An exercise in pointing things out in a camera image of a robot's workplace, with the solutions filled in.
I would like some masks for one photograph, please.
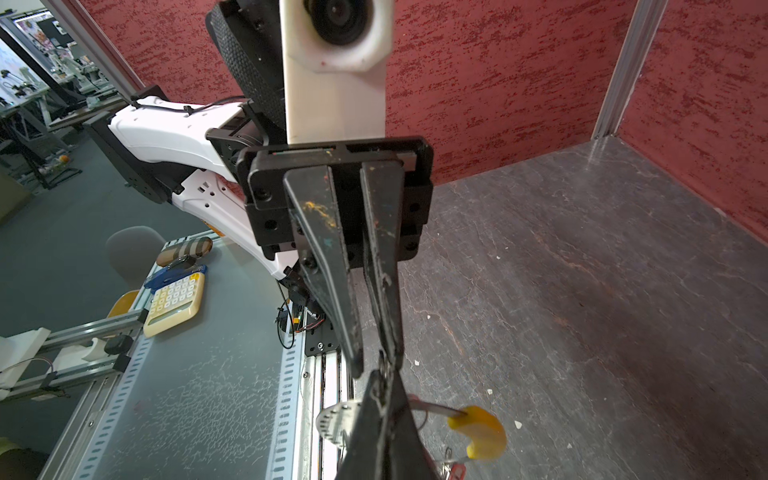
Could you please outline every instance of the blue object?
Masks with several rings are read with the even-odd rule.
[[[164,286],[170,285],[176,280],[181,280],[192,273],[201,272],[205,275],[207,271],[208,267],[205,265],[192,266],[191,268],[179,268],[178,266],[168,265],[149,277],[147,281],[144,282],[144,288],[148,288],[152,290],[152,293],[155,293]]]

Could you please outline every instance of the calculator screen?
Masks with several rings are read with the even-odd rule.
[[[177,306],[177,307],[176,307],[176,308],[174,308],[173,310],[170,310],[170,311],[168,311],[168,312],[166,312],[166,313],[163,313],[163,314],[162,314],[162,315],[160,315],[160,316],[156,316],[156,317],[154,317],[152,320],[150,320],[150,321],[147,323],[147,325],[151,325],[152,323],[157,323],[157,322],[159,322],[159,321],[161,321],[161,320],[163,320],[163,319],[166,319],[166,318],[168,318],[168,317],[169,317],[169,316],[171,316],[171,315],[174,315],[175,313],[179,313],[181,310],[184,310],[184,309],[185,309],[185,308],[187,308],[189,305],[192,305],[192,301],[191,301],[191,300],[190,300],[189,302],[186,302],[186,303],[185,303],[184,305],[182,305],[182,306]]]

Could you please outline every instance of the black marble surface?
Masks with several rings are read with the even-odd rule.
[[[621,141],[436,188],[400,286],[406,388],[507,429],[467,479],[768,478],[768,248]]]

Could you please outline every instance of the gray chair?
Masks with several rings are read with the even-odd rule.
[[[165,239],[154,229],[129,227],[107,239],[107,257],[128,288],[137,290],[147,279],[163,245]]]

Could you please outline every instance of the camera lens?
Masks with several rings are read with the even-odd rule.
[[[332,45],[357,40],[366,28],[367,0],[308,0],[304,5],[320,37]]]

